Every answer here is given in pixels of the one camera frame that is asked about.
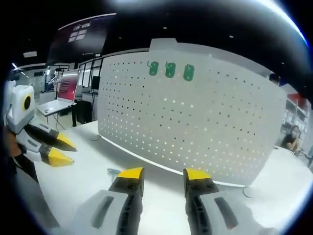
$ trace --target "white table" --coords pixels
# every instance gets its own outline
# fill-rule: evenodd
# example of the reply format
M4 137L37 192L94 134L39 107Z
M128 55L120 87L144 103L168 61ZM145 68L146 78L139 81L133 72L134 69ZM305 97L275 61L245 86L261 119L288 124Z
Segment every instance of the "white table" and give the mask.
M142 166L145 188L138 234L190 234L181 175L137 159L103 139L90 140L98 134L96 121L64 133L77 145L77 152L65 153L75 163L61 168L35 163L45 200L60 226L69 224L80 204L100 189L109 188L112 176L107 168L125 170ZM307 167L280 148L273 150L250 186L252 198L244 197L242 188L219 188L244 201L252 209L255 220L264 227L281 230L301 209L312 182L313 175Z

